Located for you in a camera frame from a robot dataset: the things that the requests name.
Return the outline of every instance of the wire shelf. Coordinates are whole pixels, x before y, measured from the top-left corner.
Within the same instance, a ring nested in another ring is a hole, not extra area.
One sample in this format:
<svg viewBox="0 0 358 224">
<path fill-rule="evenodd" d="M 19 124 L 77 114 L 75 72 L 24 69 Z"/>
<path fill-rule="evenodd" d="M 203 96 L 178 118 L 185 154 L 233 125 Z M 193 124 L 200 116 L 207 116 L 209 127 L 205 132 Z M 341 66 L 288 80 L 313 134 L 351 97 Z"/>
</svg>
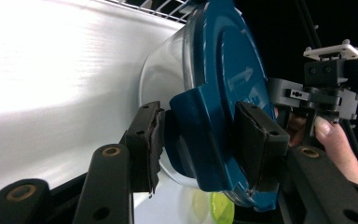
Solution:
<svg viewBox="0 0 358 224">
<path fill-rule="evenodd" d="M 171 21 L 186 23 L 192 7 L 191 0 L 106 0 Z"/>
</svg>

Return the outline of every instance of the blue plastic lid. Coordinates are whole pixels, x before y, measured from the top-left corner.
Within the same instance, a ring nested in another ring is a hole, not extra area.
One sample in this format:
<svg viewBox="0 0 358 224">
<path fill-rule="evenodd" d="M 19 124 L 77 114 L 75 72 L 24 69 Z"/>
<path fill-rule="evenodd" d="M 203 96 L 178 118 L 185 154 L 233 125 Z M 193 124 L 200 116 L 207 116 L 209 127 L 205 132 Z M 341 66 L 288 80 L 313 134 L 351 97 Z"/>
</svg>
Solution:
<svg viewBox="0 0 358 224">
<path fill-rule="evenodd" d="M 228 0 L 198 6 L 185 28 L 189 84 L 171 99 L 167 112 L 165 142 L 171 164 L 178 173 L 196 178 L 202 190 L 226 191 L 236 204 L 260 211 L 273 209 L 276 192 L 246 195 L 246 177 L 229 143 L 238 101 L 257 105 L 274 119 L 250 31 Z"/>
</svg>

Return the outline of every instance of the human hand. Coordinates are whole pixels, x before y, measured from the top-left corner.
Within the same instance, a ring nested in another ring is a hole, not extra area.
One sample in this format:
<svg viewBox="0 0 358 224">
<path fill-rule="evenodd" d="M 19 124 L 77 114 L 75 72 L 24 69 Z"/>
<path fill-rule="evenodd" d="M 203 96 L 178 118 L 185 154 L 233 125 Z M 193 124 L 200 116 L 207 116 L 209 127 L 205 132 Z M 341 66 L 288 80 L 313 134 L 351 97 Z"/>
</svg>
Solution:
<svg viewBox="0 0 358 224">
<path fill-rule="evenodd" d="M 304 118 L 293 114 L 290 116 L 286 130 L 290 135 L 290 146 L 302 143 L 305 122 Z M 314 125 L 315 136 L 324 146 L 327 156 L 348 180 L 358 184 L 358 160 L 353 154 L 348 138 L 341 126 L 320 117 L 315 119 Z"/>
</svg>

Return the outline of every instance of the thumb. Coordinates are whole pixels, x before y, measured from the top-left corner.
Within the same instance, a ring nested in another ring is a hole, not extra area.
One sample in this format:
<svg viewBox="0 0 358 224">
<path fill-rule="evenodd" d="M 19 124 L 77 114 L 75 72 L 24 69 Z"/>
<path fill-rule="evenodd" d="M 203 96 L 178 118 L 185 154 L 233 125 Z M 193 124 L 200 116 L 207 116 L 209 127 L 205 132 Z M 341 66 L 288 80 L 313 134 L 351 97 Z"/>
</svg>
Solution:
<svg viewBox="0 0 358 224">
<path fill-rule="evenodd" d="M 324 145 L 327 156 L 347 179 L 358 184 L 358 160 L 341 126 L 321 117 L 317 117 L 314 124 L 316 138 Z"/>
</svg>

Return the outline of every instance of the black background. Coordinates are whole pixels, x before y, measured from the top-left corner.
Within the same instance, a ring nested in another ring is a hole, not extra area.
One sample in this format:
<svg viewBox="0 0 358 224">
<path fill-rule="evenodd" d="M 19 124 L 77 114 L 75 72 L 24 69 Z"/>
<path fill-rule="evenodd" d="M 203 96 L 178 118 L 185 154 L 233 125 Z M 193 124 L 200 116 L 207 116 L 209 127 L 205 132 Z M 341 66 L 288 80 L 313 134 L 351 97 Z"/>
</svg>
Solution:
<svg viewBox="0 0 358 224">
<path fill-rule="evenodd" d="M 323 47 L 349 39 L 358 48 L 358 1 L 309 0 L 306 5 Z M 236 7 L 251 29 L 267 76 L 302 83 L 308 61 L 302 54 L 310 41 L 296 1 L 237 0 Z M 358 139 L 358 119 L 352 124 Z"/>
</svg>

